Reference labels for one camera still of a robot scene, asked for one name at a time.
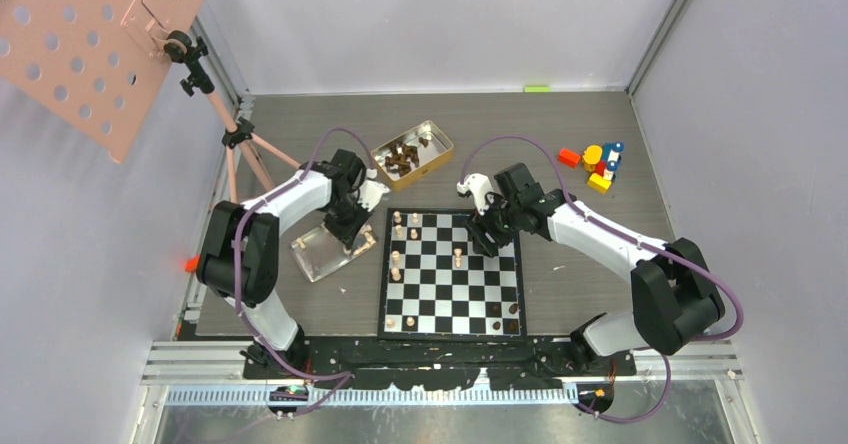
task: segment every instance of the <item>red block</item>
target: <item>red block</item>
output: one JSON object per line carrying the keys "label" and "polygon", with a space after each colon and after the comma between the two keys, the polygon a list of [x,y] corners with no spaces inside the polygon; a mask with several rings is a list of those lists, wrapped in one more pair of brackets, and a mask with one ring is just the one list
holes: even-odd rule
{"label": "red block", "polygon": [[580,164],[580,154],[576,152],[569,151],[566,148],[562,148],[559,151],[559,156],[557,156],[557,160],[568,167],[577,167],[577,164]]}

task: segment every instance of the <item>yellow block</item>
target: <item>yellow block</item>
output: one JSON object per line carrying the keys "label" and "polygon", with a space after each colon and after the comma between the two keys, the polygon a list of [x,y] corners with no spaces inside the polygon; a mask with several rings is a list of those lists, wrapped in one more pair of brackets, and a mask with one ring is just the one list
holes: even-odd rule
{"label": "yellow block", "polygon": [[593,172],[592,175],[589,176],[589,182],[587,182],[586,184],[588,184],[589,187],[600,192],[601,194],[606,194],[609,190],[609,186],[612,185],[612,181],[608,181]]}
{"label": "yellow block", "polygon": [[592,145],[586,148],[583,152],[583,169],[589,172],[595,172],[595,167],[601,162],[601,155],[604,149],[601,146]]}

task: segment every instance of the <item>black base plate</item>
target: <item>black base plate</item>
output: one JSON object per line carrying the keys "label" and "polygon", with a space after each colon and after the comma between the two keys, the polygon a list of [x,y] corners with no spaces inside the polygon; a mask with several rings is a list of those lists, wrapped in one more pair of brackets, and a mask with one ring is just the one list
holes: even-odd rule
{"label": "black base plate", "polygon": [[[632,376],[636,367],[626,352],[611,356],[584,373],[577,373],[568,359],[570,343],[562,338],[538,336],[522,342],[476,343],[396,341],[376,337],[309,337],[307,371],[334,374],[351,371],[350,387],[402,390],[424,386],[426,390],[470,387],[486,368],[493,390],[556,389],[559,376],[608,376],[615,363],[616,374]],[[276,365],[245,362],[245,379],[290,377]],[[334,383],[316,383],[332,387]]]}

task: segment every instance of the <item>chessboard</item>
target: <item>chessboard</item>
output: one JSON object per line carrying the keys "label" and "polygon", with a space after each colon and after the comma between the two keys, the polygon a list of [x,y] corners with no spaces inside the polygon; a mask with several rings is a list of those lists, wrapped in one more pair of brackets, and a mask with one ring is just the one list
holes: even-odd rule
{"label": "chessboard", "polygon": [[465,229],[471,212],[387,210],[379,337],[492,341],[527,336],[518,238],[496,257],[475,253]]}

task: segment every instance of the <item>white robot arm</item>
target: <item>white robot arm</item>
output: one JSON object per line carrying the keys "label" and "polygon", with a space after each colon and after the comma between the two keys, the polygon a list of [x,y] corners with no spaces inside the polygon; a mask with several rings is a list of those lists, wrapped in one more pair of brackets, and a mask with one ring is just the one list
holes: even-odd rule
{"label": "white robot arm", "polygon": [[[308,174],[303,173],[297,171],[276,189],[242,204],[218,203],[209,220],[197,267],[200,282],[235,306],[232,241],[236,224],[246,209],[265,202],[245,227],[242,301],[247,319],[276,351],[288,350],[303,333],[274,292],[280,237],[307,214],[320,210],[326,212],[327,230],[350,249],[362,225],[389,192],[374,181],[376,172],[366,170],[354,153],[344,150],[337,151],[330,162],[317,163]],[[290,189],[266,201],[282,187]]]}
{"label": "white robot arm", "polygon": [[[651,244],[666,249],[706,269],[700,250],[691,241],[666,243],[641,236],[592,212],[573,196],[572,207],[561,189],[545,193],[524,164],[496,174],[495,181],[500,193],[480,174],[471,174],[457,184],[461,196],[474,198],[475,213],[466,227],[475,252],[494,256],[519,231],[525,231],[573,247],[631,284],[633,312],[602,314],[571,334],[580,348],[578,364],[640,347],[674,354],[724,315],[714,284],[641,247]],[[589,216],[633,236],[640,244],[607,232]]]}

